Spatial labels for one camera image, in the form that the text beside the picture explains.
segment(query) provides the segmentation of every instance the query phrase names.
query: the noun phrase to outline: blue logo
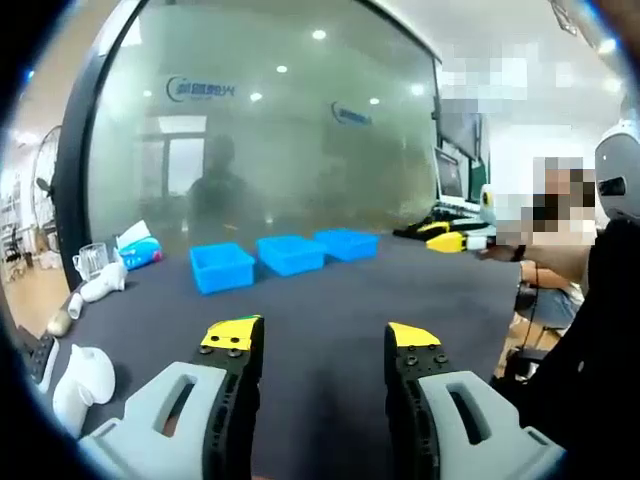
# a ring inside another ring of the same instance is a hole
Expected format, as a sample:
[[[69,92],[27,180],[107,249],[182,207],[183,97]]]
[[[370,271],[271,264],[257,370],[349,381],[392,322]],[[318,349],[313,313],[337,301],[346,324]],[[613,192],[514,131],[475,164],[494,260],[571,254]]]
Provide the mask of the blue logo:
[[[333,102],[331,104],[331,113],[333,114],[333,118],[343,125],[371,125],[373,123],[371,117],[361,113],[356,113],[348,108],[341,107],[338,105],[338,102]]]
[[[213,97],[235,96],[235,85],[192,82],[185,77],[171,77],[165,88],[167,97],[177,103],[188,100],[209,100]]]

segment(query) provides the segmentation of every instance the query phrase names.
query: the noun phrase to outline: yellow object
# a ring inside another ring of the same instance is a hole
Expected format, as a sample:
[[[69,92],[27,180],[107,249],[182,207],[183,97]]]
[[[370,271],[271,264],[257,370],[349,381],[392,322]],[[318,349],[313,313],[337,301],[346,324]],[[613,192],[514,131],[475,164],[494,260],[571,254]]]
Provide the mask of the yellow object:
[[[248,351],[251,348],[253,324],[259,318],[260,315],[252,315],[236,320],[214,323],[207,330],[207,334],[200,342],[200,346],[237,348],[238,350]]]
[[[389,322],[389,326],[393,329],[398,347],[440,345],[438,337],[421,328],[410,327],[396,322]]]
[[[485,192],[482,194],[482,204],[483,204],[485,207],[490,207],[490,206],[491,206],[491,200],[492,200],[492,199],[491,199],[491,192],[486,192],[486,191],[485,191]]]
[[[423,225],[417,230],[417,233],[426,232],[427,230],[431,230],[432,228],[442,227],[445,231],[449,231],[450,225],[449,222],[433,222],[428,225]]]
[[[438,235],[427,241],[427,248],[440,253],[459,253],[467,250],[467,237],[460,232]]]

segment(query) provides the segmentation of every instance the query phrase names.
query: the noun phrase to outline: white robot head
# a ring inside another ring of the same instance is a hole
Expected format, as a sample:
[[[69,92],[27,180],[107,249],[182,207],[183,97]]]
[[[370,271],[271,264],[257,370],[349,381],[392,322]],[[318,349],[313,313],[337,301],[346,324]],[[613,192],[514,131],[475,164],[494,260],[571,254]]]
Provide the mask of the white robot head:
[[[596,182],[610,219],[640,223],[640,132],[635,119],[621,120],[596,148]]]

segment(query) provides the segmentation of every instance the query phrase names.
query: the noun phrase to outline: desk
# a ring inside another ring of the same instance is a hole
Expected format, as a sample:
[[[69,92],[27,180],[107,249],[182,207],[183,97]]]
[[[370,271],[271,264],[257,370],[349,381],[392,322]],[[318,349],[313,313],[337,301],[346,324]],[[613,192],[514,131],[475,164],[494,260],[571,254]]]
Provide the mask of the desk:
[[[60,341],[49,398],[70,344],[97,346],[116,369],[116,393],[89,410],[84,432],[122,417],[124,401],[164,367],[188,361],[212,323],[265,317],[253,471],[276,480],[390,478],[384,413],[384,326],[427,328],[453,365],[493,373],[513,317],[518,264],[425,250],[383,236],[375,259],[329,262],[280,278],[257,265],[252,287],[200,296],[186,258],[131,272],[127,290],[85,305]]]

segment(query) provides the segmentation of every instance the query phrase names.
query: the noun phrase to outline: blue plastic bin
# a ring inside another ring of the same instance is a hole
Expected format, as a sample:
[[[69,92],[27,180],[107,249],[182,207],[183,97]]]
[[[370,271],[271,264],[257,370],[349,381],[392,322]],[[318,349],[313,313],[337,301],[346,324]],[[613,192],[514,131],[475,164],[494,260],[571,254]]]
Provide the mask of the blue plastic bin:
[[[253,285],[255,259],[235,243],[193,247],[191,269],[203,295]]]
[[[316,232],[313,238],[327,247],[327,253],[344,262],[375,257],[378,236],[347,229]]]
[[[261,238],[258,256],[283,277],[319,270],[324,266],[324,245],[298,235]]]

